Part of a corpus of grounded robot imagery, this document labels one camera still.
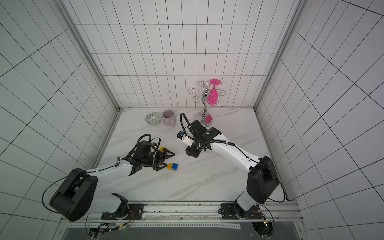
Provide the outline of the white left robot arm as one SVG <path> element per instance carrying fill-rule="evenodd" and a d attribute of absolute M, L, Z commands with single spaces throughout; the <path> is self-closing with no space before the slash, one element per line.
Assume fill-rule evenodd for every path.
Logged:
<path fill-rule="evenodd" d="M 124 158 L 103 169 L 76 168 L 64 179 L 53 194 L 49 205 L 71 222 L 85 215 L 102 213 L 107 219 L 124 220 L 131 209 L 128 200 L 118 193 L 103 193 L 102 187 L 120 178 L 129 177 L 142 168 L 160 171 L 165 160 L 175 156 L 167 148 L 149 141 L 140 141 Z"/>

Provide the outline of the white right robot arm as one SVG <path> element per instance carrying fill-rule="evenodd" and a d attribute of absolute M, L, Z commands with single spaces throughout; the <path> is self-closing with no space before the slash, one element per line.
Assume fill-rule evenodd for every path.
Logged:
<path fill-rule="evenodd" d="M 210 150 L 230 160 L 247 175 L 245 190 L 235 200 L 235 209 L 248 211 L 256 204 L 264 204 L 281 186 L 275 165 L 271 158 L 253 155 L 229 139 L 216 128 L 206 129 L 199 121 L 187 126 L 177 134 L 177 138 L 187 145 L 186 154 L 199 157 L 202 151 Z"/>

